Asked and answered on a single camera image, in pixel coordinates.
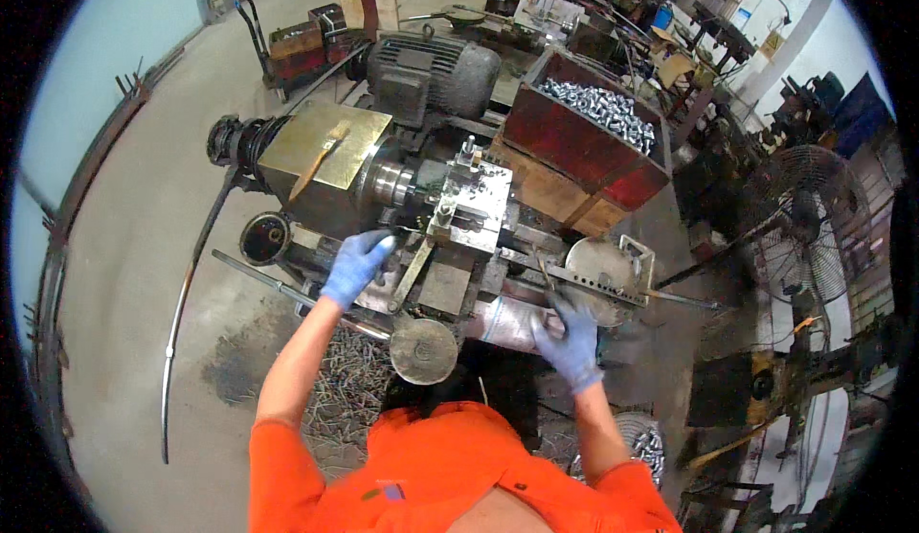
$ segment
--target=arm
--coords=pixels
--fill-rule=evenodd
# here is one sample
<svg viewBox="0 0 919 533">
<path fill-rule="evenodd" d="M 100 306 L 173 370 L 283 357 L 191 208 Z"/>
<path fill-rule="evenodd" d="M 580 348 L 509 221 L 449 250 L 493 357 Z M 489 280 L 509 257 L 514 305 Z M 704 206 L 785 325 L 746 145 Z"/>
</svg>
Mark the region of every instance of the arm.
<svg viewBox="0 0 919 533">
<path fill-rule="evenodd" d="M 619 435 L 600 381 L 574 396 L 574 412 L 583 476 L 588 483 L 595 483 L 608 470 L 630 460 L 631 449 Z"/>
<path fill-rule="evenodd" d="M 557 294 L 550 294 L 549 302 L 565 324 L 564 336 L 550 336 L 537 316 L 530 327 L 539 352 L 568 381 L 574 396 L 584 477 L 616 508 L 628 530 L 679 531 L 648 466 L 631 460 L 631 447 L 609 411 L 603 372 L 596 366 L 596 321 L 588 309 L 574 308 Z"/>
<path fill-rule="evenodd" d="M 325 490 L 323 475 L 301 438 L 303 410 L 338 320 L 395 246 L 388 234 L 369 231 L 342 243 L 322 297 L 265 378 L 249 440 L 252 531 L 303 527 Z"/>
<path fill-rule="evenodd" d="M 280 419 L 300 426 L 319 362 L 341 317 L 337 303 L 330 297 L 319 298 L 271 366 L 258 397 L 256 421 Z"/>
<path fill-rule="evenodd" d="M 296 427 L 310 399 L 319 364 L 342 313 L 351 307 L 395 246 L 385 229 L 342 242 L 323 295 L 284 346 L 258 397 L 256 420 L 280 419 Z"/>
<path fill-rule="evenodd" d="M 586 308 L 575 308 L 568 299 L 552 292 L 549 303 L 565 325 L 561 339 L 549 335 L 533 316 L 530 327 L 539 352 L 571 387 L 577 432 L 581 441 L 584 477 L 593 483 L 606 471 L 631 458 L 616 420 L 609 411 L 603 389 L 603 372 L 596 366 L 596 320 Z"/>
</svg>

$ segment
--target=wooden crate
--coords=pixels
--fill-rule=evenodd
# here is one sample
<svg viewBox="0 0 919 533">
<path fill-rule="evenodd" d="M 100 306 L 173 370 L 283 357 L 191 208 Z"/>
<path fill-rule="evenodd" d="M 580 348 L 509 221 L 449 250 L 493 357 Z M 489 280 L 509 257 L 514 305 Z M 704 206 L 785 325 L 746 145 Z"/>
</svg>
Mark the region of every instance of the wooden crate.
<svg viewBox="0 0 919 533">
<path fill-rule="evenodd" d="M 538 86 L 547 78 L 597 86 L 634 99 L 635 114 L 654 129 L 657 144 L 645 156 L 618 134 Z M 504 122 L 504 144 L 520 150 L 577 182 L 585 192 L 627 211 L 645 204 L 670 183 L 670 131 L 647 102 L 610 76 L 568 52 L 547 48 L 520 83 Z"/>
<path fill-rule="evenodd" d="M 602 191 L 587 194 L 561 172 L 508 146 L 498 134 L 488 150 L 492 160 L 514 171 L 512 191 L 521 204 L 588 236 L 599 236 L 628 213 L 605 199 Z"/>
<path fill-rule="evenodd" d="M 269 35 L 271 58 L 280 59 L 293 54 L 309 52 L 323 47 L 323 31 L 315 20 L 299 23 Z"/>
</svg>

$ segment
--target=blue work glove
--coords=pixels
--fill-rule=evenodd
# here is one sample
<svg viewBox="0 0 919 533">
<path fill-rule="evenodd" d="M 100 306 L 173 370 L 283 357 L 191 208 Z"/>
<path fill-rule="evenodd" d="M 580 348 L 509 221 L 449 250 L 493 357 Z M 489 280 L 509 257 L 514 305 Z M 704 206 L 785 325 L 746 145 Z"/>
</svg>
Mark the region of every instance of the blue work glove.
<svg viewBox="0 0 919 533">
<path fill-rule="evenodd" d="M 596 320 L 585 307 L 575 308 L 567 299 L 555 292 L 549 294 L 549 303 L 565 325 L 561 339 L 549 335 L 542 320 L 532 313 L 529 326 L 536 348 L 577 395 L 603 378 L 596 366 Z"/>
<path fill-rule="evenodd" d="M 374 229 L 347 238 L 338 249 L 322 294 L 347 311 L 395 247 L 396 239 L 388 229 Z"/>
</svg>

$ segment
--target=red wooden box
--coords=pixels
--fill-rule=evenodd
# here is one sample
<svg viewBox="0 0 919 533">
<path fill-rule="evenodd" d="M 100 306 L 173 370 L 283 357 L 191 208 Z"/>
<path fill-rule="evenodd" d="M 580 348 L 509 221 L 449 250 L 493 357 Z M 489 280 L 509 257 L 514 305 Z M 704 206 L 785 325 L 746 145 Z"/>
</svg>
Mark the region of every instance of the red wooden box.
<svg viewBox="0 0 919 533">
<path fill-rule="evenodd" d="M 634 211 L 670 182 L 670 129 L 660 113 L 612 77 L 566 51 L 547 49 L 520 84 L 504 123 L 504 141 L 577 182 Z M 596 86 L 635 99 L 634 113 L 654 127 L 649 156 L 589 116 L 537 90 L 546 78 Z"/>
</svg>

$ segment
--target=orange shirt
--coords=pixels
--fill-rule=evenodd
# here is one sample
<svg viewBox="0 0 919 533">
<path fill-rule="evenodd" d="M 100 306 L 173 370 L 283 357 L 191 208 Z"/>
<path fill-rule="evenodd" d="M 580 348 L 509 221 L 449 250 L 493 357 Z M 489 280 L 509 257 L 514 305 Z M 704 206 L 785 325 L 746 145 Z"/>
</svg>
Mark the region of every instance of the orange shirt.
<svg viewBox="0 0 919 533">
<path fill-rule="evenodd" d="M 299 428 L 264 419 L 249 442 L 251 531 L 446 531 L 492 487 L 531 506 L 557 533 L 680 527 L 641 461 L 592 487 L 529 454 L 495 410 L 444 403 L 428 419 L 385 412 L 370 429 L 367 464 L 325 485 Z"/>
</svg>

